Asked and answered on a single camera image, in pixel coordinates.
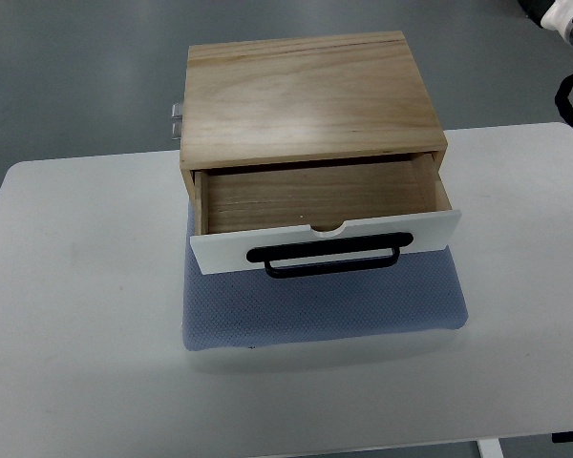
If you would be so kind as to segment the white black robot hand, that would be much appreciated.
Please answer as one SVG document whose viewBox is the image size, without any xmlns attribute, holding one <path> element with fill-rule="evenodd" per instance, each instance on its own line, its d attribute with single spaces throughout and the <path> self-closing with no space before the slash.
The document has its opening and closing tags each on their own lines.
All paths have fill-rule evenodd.
<svg viewBox="0 0 573 458">
<path fill-rule="evenodd" d="M 535 25 L 550 31 L 564 32 L 573 18 L 573 0 L 518 0 L 518 4 Z"/>
</svg>

